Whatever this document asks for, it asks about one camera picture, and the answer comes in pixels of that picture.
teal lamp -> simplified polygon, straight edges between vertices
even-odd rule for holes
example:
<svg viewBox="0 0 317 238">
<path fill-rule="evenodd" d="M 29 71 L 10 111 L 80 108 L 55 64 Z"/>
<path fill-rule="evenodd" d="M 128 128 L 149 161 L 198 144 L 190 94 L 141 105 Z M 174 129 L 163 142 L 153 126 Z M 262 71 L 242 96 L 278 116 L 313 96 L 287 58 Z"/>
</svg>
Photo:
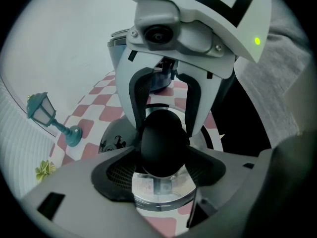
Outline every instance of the teal lamp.
<svg viewBox="0 0 317 238">
<path fill-rule="evenodd" d="M 80 142 L 83 130 L 78 126 L 67 128 L 57 122 L 55 119 L 56 110 L 51 105 L 47 93 L 37 93 L 32 96 L 28 96 L 26 109 L 28 118 L 31 118 L 33 121 L 38 122 L 45 127 L 54 125 L 58 130 L 64 133 L 67 145 L 74 147 Z"/>
</svg>

white panel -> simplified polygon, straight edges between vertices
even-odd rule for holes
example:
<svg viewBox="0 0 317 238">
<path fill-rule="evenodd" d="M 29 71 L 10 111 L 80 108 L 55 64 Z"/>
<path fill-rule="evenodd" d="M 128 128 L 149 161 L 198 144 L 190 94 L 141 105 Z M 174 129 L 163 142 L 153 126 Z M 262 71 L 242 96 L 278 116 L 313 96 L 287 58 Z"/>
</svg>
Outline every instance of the white panel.
<svg viewBox="0 0 317 238">
<path fill-rule="evenodd" d="M 42 106 L 51 116 L 53 115 L 54 108 L 52 107 L 52 105 L 47 97 L 43 100 Z"/>
<path fill-rule="evenodd" d="M 48 123 L 50 121 L 50 117 L 47 116 L 44 111 L 40 108 L 38 108 L 34 114 L 33 114 L 33 118 L 36 119 L 37 121 L 40 121 L 44 124 Z"/>
</svg>

white wall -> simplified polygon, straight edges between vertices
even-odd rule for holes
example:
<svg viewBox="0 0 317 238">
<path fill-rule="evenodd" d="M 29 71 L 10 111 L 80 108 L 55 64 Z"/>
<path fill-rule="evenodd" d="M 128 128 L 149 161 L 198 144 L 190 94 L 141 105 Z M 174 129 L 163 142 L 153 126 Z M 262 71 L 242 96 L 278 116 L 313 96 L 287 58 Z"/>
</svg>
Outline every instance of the white wall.
<svg viewBox="0 0 317 238">
<path fill-rule="evenodd" d="M 25 109 L 27 95 L 48 92 L 63 122 L 113 70 L 106 44 L 111 33 L 133 25 L 135 7 L 131 0 L 32 0 L 0 57 L 0 75 L 16 102 Z"/>
</svg>

green flower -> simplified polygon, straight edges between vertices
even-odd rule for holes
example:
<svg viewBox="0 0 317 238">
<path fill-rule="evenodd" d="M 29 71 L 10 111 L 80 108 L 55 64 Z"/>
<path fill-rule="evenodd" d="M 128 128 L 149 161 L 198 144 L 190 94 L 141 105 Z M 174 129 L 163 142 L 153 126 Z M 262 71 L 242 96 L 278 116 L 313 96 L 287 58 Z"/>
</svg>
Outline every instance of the green flower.
<svg viewBox="0 0 317 238">
<path fill-rule="evenodd" d="M 35 168 L 36 180 L 38 182 L 41 182 L 44 178 L 53 173 L 55 170 L 56 167 L 52 162 L 49 163 L 49 161 L 42 161 L 41 165 L 38 168 Z"/>
</svg>

camera lens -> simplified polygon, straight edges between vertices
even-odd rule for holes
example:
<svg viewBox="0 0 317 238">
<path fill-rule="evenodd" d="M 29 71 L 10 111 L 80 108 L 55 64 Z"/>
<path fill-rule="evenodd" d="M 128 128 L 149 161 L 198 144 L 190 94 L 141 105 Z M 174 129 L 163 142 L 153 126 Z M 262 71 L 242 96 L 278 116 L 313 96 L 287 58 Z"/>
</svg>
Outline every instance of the camera lens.
<svg viewBox="0 0 317 238">
<path fill-rule="evenodd" d="M 144 32 L 145 39 L 155 44 L 165 44 L 173 38 L 173 31 L 163 25 L 150 26 Z"/>
</svg>

